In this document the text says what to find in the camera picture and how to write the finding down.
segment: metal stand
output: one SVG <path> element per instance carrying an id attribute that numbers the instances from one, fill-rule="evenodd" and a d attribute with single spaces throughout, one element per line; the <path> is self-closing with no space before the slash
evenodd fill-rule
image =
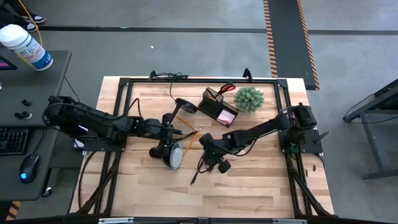
<path id="1" fill-rule="evenodd" d="M 368 124 L 371 123 L 368 120 L 368 114 L 396 114 L 398 116 L 398 79 L 375 92 L 374 96 L 375 98 L 372 101 L 343 118 L 346 123 L 350 123 L 356 118 L 361 118 L 374 159 L 376 160 L 379 172 L 364 175 L 364 181 L 398 176 L 398 169 L 392 168 L 387 151 L 376 146 L 377 138 L 369 128 L 371 124 Z"/>

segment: computer mouse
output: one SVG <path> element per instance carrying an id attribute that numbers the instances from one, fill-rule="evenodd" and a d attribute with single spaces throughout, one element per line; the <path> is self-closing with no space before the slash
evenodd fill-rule
<path id="1" fill-rule="evenodd" d="M 19 180 L 24 184 L 31 183 L 36 178 L 38 165 L 38 155 L 31 154 L 26 156 L 19 168 Z"/>

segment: black desk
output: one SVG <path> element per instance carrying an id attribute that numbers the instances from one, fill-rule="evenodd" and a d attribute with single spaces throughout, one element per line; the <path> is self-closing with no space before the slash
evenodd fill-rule
<path id="1" fill-rule="evenodd" d="M 18 69 L 14 71 L 0 71 L 0 82 L 3 72 L 7 72 L 8 75 L 12 75 L 10 72 L 14 72 L 15 76 L 23 77 L 24 73 L 35 72 L 28 65 L 26 65 L 21 59 L 16 58 L 14 60 L 15 55 L 10 52 L 8 49 L 1 49 L 0 55 L 6 57 L 10 62 L 15 64 Z M 60 92 L 60 87 L 63 82 L 63 78 L 65 77 L 65 73 L 67 71 L 67 67 L 70 61 L 71 53 L 67 51 L 50 51 L 50 54 L 54 58 L 54 64 L 49 68 L 46 72 L 46 75 L 38 75 L 35 83 L 38 83 L 41 78 L 48 78 L 47 75 L 53 76 L 49 82 L 49 79 L 44 80 L 43 83 L 47 83 L 52 86 L 52 90 L 46 86 L 46 91 L 50 91 L 51 94 L 58 95 Z M 40 88 L 38 85 L 26 85 L 28 88 Z M 0 90 L 0 95 L 4 95 L 5 91 Z M 39 105 L 44 105 L 47 103 L 47 99 L 49 96 L 44 96 L 46 102 L 36 102 Z M 0 122 L 0 125 L 10 124 L 10 121 Z M 27 155 L 32 154 L 36 145 L 38 144 L 40 138 L 42 136 L 42 128 L 36 127 L 32 133 L 32 137 L 30 139 L 30 144 L 27 150 Z M 20 164 L 25 158 L 24 156 L 0 156 L 0 178 L 2 178 L 2 184 L 0 184 L 0 201 L 13 201 L 13 200 L 36 200 L 40 197 L 43 188 L 47 185 L 48 177 L 47 171 L 49 169 L 50 160 L 52 157 L 53 149 L 55 142 L 57 140 L 58 131 L 45 128 L 44 129 L 44 138 L 40 147 L 36 151 L 36 153 L 40 157 L 39 167 L 37 169 L 37 177 L 32 183 L 22 184 L 19 180 L 18 173 Z"/>

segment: green succulent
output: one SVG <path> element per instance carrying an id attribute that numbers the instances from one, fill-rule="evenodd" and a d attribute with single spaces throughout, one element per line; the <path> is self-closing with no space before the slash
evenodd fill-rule
<path id="1" fill-rule="evenodd" d="M 243 87 L 235 94 L 234 102 L 241 111 L 255 112 L 264 103 L 263 93 L 254 87 Z"/>

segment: keyboard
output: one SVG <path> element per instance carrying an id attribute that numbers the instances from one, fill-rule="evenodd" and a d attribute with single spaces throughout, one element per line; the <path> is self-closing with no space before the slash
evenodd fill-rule
<path id="1" fill-rule="evenodd" d="M 0 156 L 26 154 L 31 134 L 29 128 L 0 126 Z"/>

